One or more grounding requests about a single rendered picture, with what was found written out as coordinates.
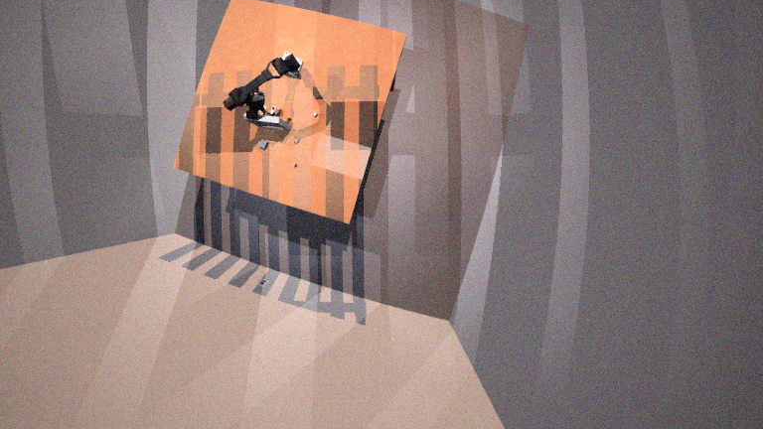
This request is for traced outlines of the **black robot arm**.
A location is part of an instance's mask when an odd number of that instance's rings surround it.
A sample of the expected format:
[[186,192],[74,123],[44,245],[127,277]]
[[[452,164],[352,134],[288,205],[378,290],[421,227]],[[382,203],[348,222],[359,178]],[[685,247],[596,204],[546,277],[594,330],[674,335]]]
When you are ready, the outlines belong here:
[[[269,71],[270,64],[272,63],[272,66],[276,69],[278,74],[280,75],[273,75]],[[293,54],[288,55],[285,57],[285,60],[280,58],[276,58],[275,60],[269,62],[267,64],[267,67],[264,71],[261,72],[260,75],[258,75],[256,78],[254,78],[250,83],[248,83],[245,86],[241,86],[239,88],[234,88],[229,94],[229,98],[224,100],[223,105],[229,110],[235,109],[237,106],[243,106],[247,101],[250,99],[250,94],[252,96],[252,105],[264,105],[264,93],[259,92],[257,95],[253,94],[252,92],[258,88],[259,86],[263,85],[265,82],[269,82],[272,79],[275,78],[281,78],[283,75],[285,75],[288,72],[292,72],[295,70],[298,70],[301,66],[299,65],[296,58],[293,56]]]

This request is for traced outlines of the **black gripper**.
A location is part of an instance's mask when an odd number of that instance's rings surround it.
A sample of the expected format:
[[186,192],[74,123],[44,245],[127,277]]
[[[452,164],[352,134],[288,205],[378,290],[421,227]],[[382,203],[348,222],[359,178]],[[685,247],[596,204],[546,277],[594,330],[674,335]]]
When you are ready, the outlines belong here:
[[[255,92],[259,93],[259,87],[256,88],[252,93],[254,94]],[[253,106],[251,103],[252,103],[252,96],[250,94],[250,99],[245,104],[246,106],[249,106],[249,110],[246,111],[246,118],[247,119],[258,118],[257,111],[260,110],[259,106]]]

